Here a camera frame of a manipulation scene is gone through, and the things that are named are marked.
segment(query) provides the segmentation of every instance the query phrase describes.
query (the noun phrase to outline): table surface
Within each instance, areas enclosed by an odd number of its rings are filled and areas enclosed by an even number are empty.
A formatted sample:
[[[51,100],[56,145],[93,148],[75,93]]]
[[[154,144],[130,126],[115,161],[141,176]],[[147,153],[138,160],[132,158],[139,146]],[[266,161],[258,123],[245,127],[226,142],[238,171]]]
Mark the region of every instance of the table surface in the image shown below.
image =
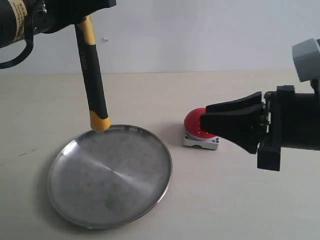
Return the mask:
[[[282,149],[281,171],[222,140],[217,151],[182,147],[183,120],[198,107],[299,83],[294,70],[106,74],[114,124],[150,130],[170,150],[167,194],[144,217],[111,230],[63,220],[47,196],[57,153],[90,129],[81,75],[0,78],[0,239],[301,240],[320,235],[320,152]]]

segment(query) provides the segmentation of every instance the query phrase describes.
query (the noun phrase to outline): yellow label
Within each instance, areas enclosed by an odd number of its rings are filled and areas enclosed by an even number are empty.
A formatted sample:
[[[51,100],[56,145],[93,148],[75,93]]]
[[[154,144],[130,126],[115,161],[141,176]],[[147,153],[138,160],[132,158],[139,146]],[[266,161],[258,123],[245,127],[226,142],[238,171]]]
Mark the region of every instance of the yellow label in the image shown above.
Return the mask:
[[[25,34],[25,17],[28,15],[27,8],[23,0],[8,0],[15,15],[16,33],[13,42],[24,37]]]

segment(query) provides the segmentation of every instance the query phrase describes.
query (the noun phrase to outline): metal plate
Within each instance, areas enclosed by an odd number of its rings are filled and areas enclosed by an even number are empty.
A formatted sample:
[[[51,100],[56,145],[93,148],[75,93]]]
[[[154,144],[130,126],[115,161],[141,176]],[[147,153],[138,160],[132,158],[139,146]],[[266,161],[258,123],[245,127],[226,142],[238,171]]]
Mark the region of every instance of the metal plate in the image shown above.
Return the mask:
[[[48,194],[57,212],[74,224],[107,229],[150,211],[167,191],[172,160],[151,132],[113,125],[88,131],[57,156]]]

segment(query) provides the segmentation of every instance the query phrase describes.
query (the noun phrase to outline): yellow rubber tip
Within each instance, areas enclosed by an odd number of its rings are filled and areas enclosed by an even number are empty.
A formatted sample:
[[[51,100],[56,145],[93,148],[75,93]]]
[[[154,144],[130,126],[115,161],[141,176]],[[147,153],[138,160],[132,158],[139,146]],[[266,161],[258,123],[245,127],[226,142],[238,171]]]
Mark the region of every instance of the yellow rubber tip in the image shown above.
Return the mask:
[[[96,132],[104,132],[111,126],[110,119],[101,119],[94,111],[90,111],[91,128]]]

